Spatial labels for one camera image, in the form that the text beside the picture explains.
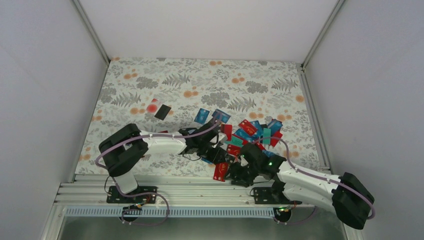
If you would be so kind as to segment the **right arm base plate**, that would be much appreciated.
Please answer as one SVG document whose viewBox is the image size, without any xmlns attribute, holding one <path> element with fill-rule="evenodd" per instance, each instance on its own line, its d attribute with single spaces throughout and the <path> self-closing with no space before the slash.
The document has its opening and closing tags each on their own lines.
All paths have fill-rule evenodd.
<svg viewBox="0 0 424 240">
<path fill-rule="evenodd" d="M 295 203 L 302 203 L 301 201 L 289 200 L 282 192 L 271 187 L 254 187 L 250 191 L 250 195 L 256 205 L 294 205 Z"/>
</svg>

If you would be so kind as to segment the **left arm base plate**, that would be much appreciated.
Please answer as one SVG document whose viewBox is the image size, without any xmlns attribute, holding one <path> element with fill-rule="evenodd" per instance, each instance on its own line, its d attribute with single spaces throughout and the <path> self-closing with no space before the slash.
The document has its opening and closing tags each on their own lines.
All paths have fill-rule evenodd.
<svg viewBox="0 0 424 240">
<path fill-rule="evenodd" d="M 110 186 L 107 191 L 108 204 L 154 204 L 156 202 L 156 186 L 139 186 L 132 192 L 122 195 L 116 186 Z"/>
</svg>

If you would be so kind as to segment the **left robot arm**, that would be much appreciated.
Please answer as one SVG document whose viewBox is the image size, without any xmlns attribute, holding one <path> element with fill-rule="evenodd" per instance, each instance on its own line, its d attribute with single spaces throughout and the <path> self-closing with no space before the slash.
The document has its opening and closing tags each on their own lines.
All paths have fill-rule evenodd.
<svg viewBox="0 0 424 240">
<path fill-rule="evenodd" d="M 216 123 L 206 123 L 200 128 L 181 128 L 177 132 L 147 132 L 130 123 L 102 141 L 98 149 L 102 165 L 119 187 L 119 196 L 131 203 L 139 197 L 139 188 L 133 167 L 145 155 L 195 154 L 207 162 L 220 165 L 231 163 L 235 157 L 223 149 L 227 140 Z"/>
</svg>

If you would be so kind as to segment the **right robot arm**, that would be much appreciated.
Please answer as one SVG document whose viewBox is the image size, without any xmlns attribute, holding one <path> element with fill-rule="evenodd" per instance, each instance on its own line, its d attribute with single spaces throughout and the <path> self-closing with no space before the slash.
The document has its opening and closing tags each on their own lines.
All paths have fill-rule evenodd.
<svg viewBox="0 0 424 240">
<path fill-rule="evenodd" d="M 239 160 L 228 167 L 226 177 L 232 185 L 253 187 L 256 204 L 310 204 L 357 230 L 374 215 L 374 197 L 351 173 L 317 172 L 252 143 L 244 145 L 237 156 Z"/>
</svg>

